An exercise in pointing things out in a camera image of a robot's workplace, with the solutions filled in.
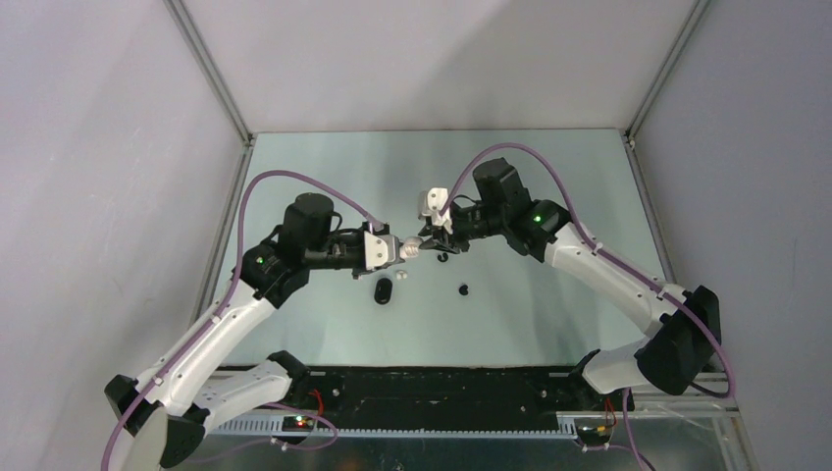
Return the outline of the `white earbud charging case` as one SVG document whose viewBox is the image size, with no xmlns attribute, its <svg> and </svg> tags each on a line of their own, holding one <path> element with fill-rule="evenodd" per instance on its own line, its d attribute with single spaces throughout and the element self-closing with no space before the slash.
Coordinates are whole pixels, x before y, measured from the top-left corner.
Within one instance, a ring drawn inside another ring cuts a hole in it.
<svg viewBox="0 0 832 471">
<path fill-rule="evenodd" d="M 423 242 L 424 240 L 417 236 L 406 238 L 399 246 L 399 257 L 403 260 L 410 260 L 418 257 Z"/>
</svg>

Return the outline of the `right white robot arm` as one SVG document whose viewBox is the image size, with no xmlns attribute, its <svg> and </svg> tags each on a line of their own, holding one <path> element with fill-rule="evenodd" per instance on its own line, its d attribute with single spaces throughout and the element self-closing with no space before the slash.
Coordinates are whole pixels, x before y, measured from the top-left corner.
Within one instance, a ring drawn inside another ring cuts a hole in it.
<svg viewBox="0 0 832 471">
<path fill-rule="evenodd" d="M 473 171 L 478 198 L 456 203 L 448 189 L 420 195 L 423 248 L 458 254 L 471 241 L 502 236 L 521 256 L 570 274 L 615 305 L 643 333 L 642 340 L 587 354 L 570 385 L 574 403 L 595 410 L 610 393 L 652 385 L 680 395 L 721 341 L 719 299 L 704 286 L 687 290 L 645 274 L 605 250 L 558 203 L 534 199 L 503 158 Z"/>
</svg>

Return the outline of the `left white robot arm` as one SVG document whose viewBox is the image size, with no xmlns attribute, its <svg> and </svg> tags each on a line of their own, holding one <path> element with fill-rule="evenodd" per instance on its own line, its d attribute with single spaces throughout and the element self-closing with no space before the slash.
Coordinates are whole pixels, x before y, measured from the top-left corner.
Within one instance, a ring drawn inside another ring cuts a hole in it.
<svg viewBox="0 0 832 471">
<path fill-rule="evenodd" d="M 119 431 L 133 442 L 125 470 L 162 470 L 186 461 L 217 426 L 271 402 L 298 408 L 310 395 L 309 368 L 285 350 L 211 387 L 208 380 L 255 327 L 305 287 L 313 270 L 353 277 L 400 262 L 400 239 L 388 225 L 334 226 L 333 201 L 303 193 L 258 244 L 240 251 L 227 293 L 152 367 L 115 376 L 105 394 Z"/>
</svg>

